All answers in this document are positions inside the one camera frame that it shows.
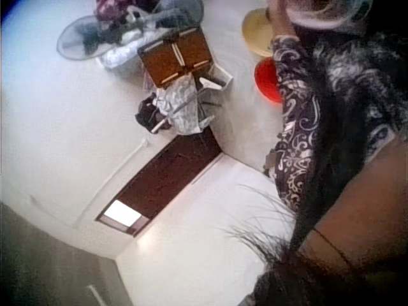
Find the clothes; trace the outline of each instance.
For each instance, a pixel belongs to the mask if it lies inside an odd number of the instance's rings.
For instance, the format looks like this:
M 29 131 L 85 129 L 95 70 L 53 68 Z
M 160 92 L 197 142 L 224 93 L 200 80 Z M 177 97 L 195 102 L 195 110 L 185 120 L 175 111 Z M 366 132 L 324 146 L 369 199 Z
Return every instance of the clothes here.
M 151 13 L 158 0 L 96 0 L 95 15 L 100 20 L 118 20 L 127 14 L 128 6 L 138 6 Z
M 179 135 L 201 133 L 214 116 L 199 120 L 197 89 L 193 74 L 184 75 L 172 82 L 167 89 L 157 90 L 156 106 Z
M 296 37 L 281 36 L 272 43 L 284 120 L 283 132 L 275 147 L 275 181 L 280 198 L 295 212 L 310 171 L 321 103 L 329 103 L 319 101 L 313 90 L 312 65 L 324 70 L 336 103 L 347 107 L 354 102 L 356 92 L 368 92 L 382 101 L 381 105 L 377 101 L 367 102 L 366 163 L 407 124 L 406 97 L 394 89 L 392 77 L 373 64 L 398 60 L 396 53 L 382 47 L 385 39 L 385 36 L 376 36 L 367 43 L 354 40 L 337 48 L 320 44 L 314 50 L 313 59 Z
M 153 105 L 153 100 L 156 98 L 156 94 L 152 93 L 148 98 L 144 99 L 139 104 L 139 111 L 135 115 L 137 123 L 143 126 L 147 131 L 152 130 L 164 119 L 164 116 L 160 114 L 159 109 Z M 171 126 L 165 123 L 160 129 L 170 129 Z

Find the brown wooden door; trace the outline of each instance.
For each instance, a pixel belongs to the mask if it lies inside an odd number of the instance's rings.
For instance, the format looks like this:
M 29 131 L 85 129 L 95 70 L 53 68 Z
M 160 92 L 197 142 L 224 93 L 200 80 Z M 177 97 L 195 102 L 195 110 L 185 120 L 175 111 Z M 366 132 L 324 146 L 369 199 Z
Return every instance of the brown wooden door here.
M 200 135 L 177 136 L 117 199 L 152 219 L 220 153 L 210 128 Z

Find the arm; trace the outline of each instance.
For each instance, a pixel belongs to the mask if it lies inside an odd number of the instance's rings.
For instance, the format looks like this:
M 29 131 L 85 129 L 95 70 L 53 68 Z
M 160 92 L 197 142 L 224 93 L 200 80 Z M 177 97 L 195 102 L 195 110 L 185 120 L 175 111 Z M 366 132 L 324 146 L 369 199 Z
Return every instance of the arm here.
M 407 254 L 408 145 L 396 139 L 346 186 L 316 229 L 354 268 Z M 330 270 L 348 264 L 320 235 L 310 232 L 301 251 Z

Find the black and white patterned blouse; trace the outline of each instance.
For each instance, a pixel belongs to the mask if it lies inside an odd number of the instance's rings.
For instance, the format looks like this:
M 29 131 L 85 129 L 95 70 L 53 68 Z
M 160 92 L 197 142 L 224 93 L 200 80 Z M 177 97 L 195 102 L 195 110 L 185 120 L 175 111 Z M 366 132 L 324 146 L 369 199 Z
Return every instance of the black and white patterned blouse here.
M 406 97 L 395 95 L 391 79 L 372 65 L 373 59 L 386 64 L 388 58 L 398 57 L 382 47 L 383 39 L 384 36 L 378 35 L 364 45 L 356 40 L 338 48 L 320 44 L 315 48 L 313 58 L 308 56 L 295 36 L 281 36 L 273 41 L 284 120 L 283 131 L 278 135 L 279 142 L 275 147 L 277 162 L 274 177 L 281 200 L 295 212 L 298 211 L 312 161 L 320 106 L 324 103 L 318 100 L 312 89 L 311 63 L 325 69 L 326 81 L 334 94 L 341 95 L 338 99 L 341 103 L 353 103 L 348 93 L 356 87 L 383 98 L 383 108 L 375 103 L 368 106 L 366 164 L 407 123 Z M 396 101 L 386 103 L 395 96 Z

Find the window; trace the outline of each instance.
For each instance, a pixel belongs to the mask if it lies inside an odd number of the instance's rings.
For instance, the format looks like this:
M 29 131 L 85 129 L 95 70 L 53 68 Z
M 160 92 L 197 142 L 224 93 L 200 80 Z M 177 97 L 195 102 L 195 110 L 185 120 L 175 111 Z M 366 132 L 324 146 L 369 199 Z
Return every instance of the window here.
M 112 218 L 113 220 L 120 222 L 126 226 L 132 226 L 142 215 L 132 208 L 126 206 L 121 201 L 114 201 L 106 210 L 104 215 Z
M 150 221 L 119 200 L 108 205 L 96 220 L 130 235 L 136 235 Z

